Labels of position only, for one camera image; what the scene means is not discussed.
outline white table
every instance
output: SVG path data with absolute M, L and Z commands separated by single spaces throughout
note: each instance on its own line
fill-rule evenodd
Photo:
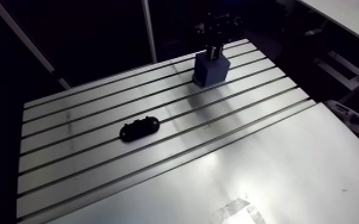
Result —
M 25 104 L 17 222 L 227 222 L 234 204 L 278 223 L 359 220 L 359 140 L 249 41 L 224 54 L 227 79 L 209 88 L 191 82 L 190 54 Z M 123 143 L 145 116 L 160 130 Z
M 298 0 L 312 10 L 325 16 L 332 22 L 359 38 L 359 0 Z M 359 91 L 359 84 L 346 97 L 340 100 L 345 103 Z

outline black oval part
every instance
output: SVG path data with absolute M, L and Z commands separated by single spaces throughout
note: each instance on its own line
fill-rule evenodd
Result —
M 125 124 L 120 130 L 120 139 L 123 142 L 132 142 L 145 136 L 156 133 L 160 128 L 160 121 L 155 117 L 146 117 Z

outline metal surface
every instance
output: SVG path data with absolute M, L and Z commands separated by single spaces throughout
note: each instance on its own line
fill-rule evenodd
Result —
M 234 76 L 231 76 L 231 79 L 237 77 L 235 72 L 238 74 L 244 74 L 242 73 L 242 70 L 244 69 L 249 69 L 250 71 L 253 71 L 251 67 L 239 68 L 238 70 L 234 71 L 233 73 Z M 193 107 L 195 107 L 195 105 L 190 104 L 189 99 L 202 99 L 200 104 L 197 105 L 201 107 L 222 100 L 223 97 L 231 97 L 234 94 L 242 93 L 244 91 L 250 90 L 251 88 L 255 88 L 255 86 L 259 87 L 259 85 L 272 82 L 273 80 L 276 80 L 282 76 L 284 76 L 284 73 L 282 73 L 279 69 L 270 69 L 267 71 L 263 71 L 262 73 L 258 73 L 256 75 L 252 75 L 250 77 L 240 76 L 241 78 L 243 77 L 244 78 L 235 81 L 233 83 L 229 83 L 227 85 L 211 89 L 210 91 L 204 91 L 199 94 L 189 96 L 189 98 L 186 98 L 188 95 L 183 96 L 181 94 L 185 94 L 187 92 L 194 92 L 198 90 L 196 86 L 190 83 L 187 86 L 185 86 L 183 89 L 180 89 L 178 92 L 170 91 L 170 96 L 172 95 L 176 99 L 183 97 L 182 100 L 175 101 L 171 104 L 167 104 L 165 106 L 155 108 L 154 110 L 137 114 L 135 117 L 127 117 L 127 116 L 128 113 L 136 113 L 137 111 L 139 111 L 139 108 L 150 108 L 151 106 L 154 106 L 154 103 L 161 104 L 162 101 L 159 99 L 156 100 L 152 99 L 151 101 L 144 101 L 143 104 L 141 105 L 142 107 L 136 105 L 134 107 L 131 106 L 122 107 L 122 110 L 121 108 L 117 108 L 111 113 L 107 114 L 106 116 L 103 116 L 101 118 L 101 121 L 108 122 L 109 119 L 112 121 L 117 121 L 115 119 L 121 119 L 122 117 L 125 119 L 120 120 L 119 122 L 113 123 L 111 125 L 108 125 L 106 127 L 102 127 L 100 129 L 94 130 L 93 132 L 87 133 L 86 135 L 81 135 L 78 136 L 77 138 L 72 138 L 69 141 L 64 141 L 62 143 L 55 144 L 53 146 L 46 147 L 34 153 L 30 153 L 28 155 L 22 156 L 20 161 L 20 172 L 24 172 L 36 166 L 40 166 L 50 161 L 57 160 L 62 157 L 66 157 L 73 153 L 85 151 L 87 148 L 93 147 L 94 145 L 98 145 L 100 143 L 109 141 L 114 137 L 118 137 L 118 133 L 121 127 L 125 123 L 130 123 L 134 119 L 142 119 L 147 115 L 151 115 L 151 116 L 158 116 L 158 118 L 161 121 L 164 121 L 166 119 L 170 119 L 171 117 L 177 116 L 182 113 L 192 112 Z M 86 125 L 99 124 L 99 123 L 100 123 L 99 120 L 93 120 L 92 122 L 87 122 L 85 120 Z
M 227 80 L 209 88 L 191 83 L 186 55 L 30 106 L 44 117 L 24 124 L 17 221 L 68 214 L 315 104 L 247 41 L 225 54 Z M 145 116 L 158 133 L 123 143 L 120 128 Z
M 233 57 L 235 55 L 242 54 L 243 52 L 251 52 L 256 50 L 256 47 L 251 43 L 241 45 L 238 48 L 228 49 L 225 51 L 226 55 Z M 256 60 L 264 57 L 264 55 L 258 51 L 251 52 L 248 55 L 240 55 L 241 59 L 245 60 Z M 154 70 L 149 73 L 145 73 L 142 76 L 145 76 L 145 82 L 150 81 L 150 79 L 157 79 L 160 76 L 167 76 L 168 74 L 175 74 L 169 76 L 165 79 L 156 80 L 151 83 L 143 84 L 137 88 L 131 88 L 137 83 L 142 84 L 142 81 L 139 77 L 133 77 L 128 79 L 126 82 L 117 82 L 112 83 L 111 85 L 106 85 L 102 89 L 94 89 L 86 93 L 78 94 L 70 98 L 61 99 L 54 101 L 50 104 L 45 104 L 33 109 L 27 110 L 27 114 L 35 113 L 36 111 L 40 113 L 47 113 L 48 111 L 63 110 L 59 113 L 54 113 L 52 116 L 46 116 L 41 119 L 34 120 L 32 122 L 25 123 L 23 125 L 22 135 L 33 135 L 35 132 L 45 131 L 45 129 L 56 127 L 62 123 L 74 122 L 75 120 L 81 119 L 83 117 L 89 117 L 100 113 L 102 110 L 111 110 L 114 107 L 122 104 L 129 104 L 132 101 L 144 100 L 147 95 L 156 94 L 156 92 L 164 91 L 165 89 L 176 88 L 179 85 L 184 85 L 186 81 L 189 81 L 189 77 L 192 74 L 192 71 L 187 71 L 193 68 L 194 59 L 189 59 L 189 61 L 184 61 L 176 64 L 174 66 L 164 67 L 162 69 Z M 121 86 L 122 89 L 128 89 L 127 91 L 115 93 L 117 89 L 116 86 Z
M 248 43 L 248 42 L 249 41 L 247 39 L 244 39 L 244 40 L 229 43 L 225 47 L 229 48 L 229 47 L 233 47 L 233 46 L 243 44 L 243 43 Z M 134 69 L 134 70 L 131 70 L 131 71 L 126 71 L 126 72 L 123 72 L 123 73 L 120 73 L 120 74 L 115 74 L 112 77 L 107 77 L 107 78 L 104 78 L 104 79 L 101 79 L 101 80 L 98 80 L 98 81 L 94 81 L 94 82 L 91 82 L 91 83 L 84 84 L 82 86 L 75 87 L 74 89 L 70 89 L 68 91 L 59 92 L 57 94 L 53 94 L 53 95 L 50 95 L 50 96 L 47 96 L 47 97 L 36 99 L 34 101 L 31 101 L 31 102 L 27 102 L 27 103 L 25 103 L 24 108 L 28 109 L 28 108 L 36 107 L 37 105 L 42 105 L 42 104 L 46 104 L 48 102 L 53 102 L 55 100 L 62 99 L 62 98 L 65 98 L 65 97 L 69 97 L 69 96 L 74 95 L 74 94 L 90 91 L 90 90 L 98 88 L 100 86 L 107 85 L 107 84 L 113 83 L 113 82 L 117 82 L 117 81 L 119 81 L 121 79 L 127 79 L 128 77 L 140 75 L 140 74 L 143 74 L 145 72 L 155 70 L 155 69 L 158 69 L 158 68 L 161 68 L 161 67 L 164 67 L 164 66 L 170 66 L 173 62 L 176 63 L 176 62 L 181 61 L 181 60 L 186 60 L 186 59 L 189 59 L 189 58 L 193 58 L 194 55 L 195 55 L 195 53 L 188 54 L 188 55 L 184 55 L 184 56 L 181 56 L 181 57 L 178 57 L 178 58 L 174 58 L 174 59 L 169 60 L 169 61 L 163 61 L 163 62 L 160 62 L 160 63 L 157 63 L 157 64 L 152 64 L 152 65 L 141 67 L 141 68 Z
M 50 224 L 359 223 L 359 140 L 323 104 L 233 140 Z

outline blue block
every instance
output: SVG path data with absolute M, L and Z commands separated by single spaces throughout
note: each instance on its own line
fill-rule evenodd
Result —
M 205 52 L 199 53 L 195 57 L 193 82 L 200 87 L 223 82 L 229 68 L 230 62 L 223 55 L 215 61 L 209 61 Z

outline metal pole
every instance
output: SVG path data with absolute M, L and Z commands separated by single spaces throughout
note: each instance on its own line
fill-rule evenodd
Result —
M 150 11 L 149 11 L 149 2 L 148 2 L 148 0 L 142 0 L 142 6 L 143 6 L 143 14 L 145 16 L 147 37 L 149 39 L 149 47 L 150 47 L 151 59 L 152 59 L 153 63 L 157 63 L 156 47 L 154 46 L 153 29 L 151 27 L 151 19 L 150 19 Z
M 18 38 L 25 44 L 25 46 L 34 54 L 34 56 L 43 64 L 43 66 L 52 74 L 55 68 L 47 60 L 47 58 L 41 53 L 41 51 L 36 47 L 36 45 L 30 40 L 27 34 L 21 29 L 13 17 L 8 13 L 4 6 L 0 3 L 0 16 L 7 23 L 7 25 L 13 30 L 13 32 L 18 36 Z M 70 85 L 63 79 L 57 78 L 58 82 L 64 89 L 70 89 Z

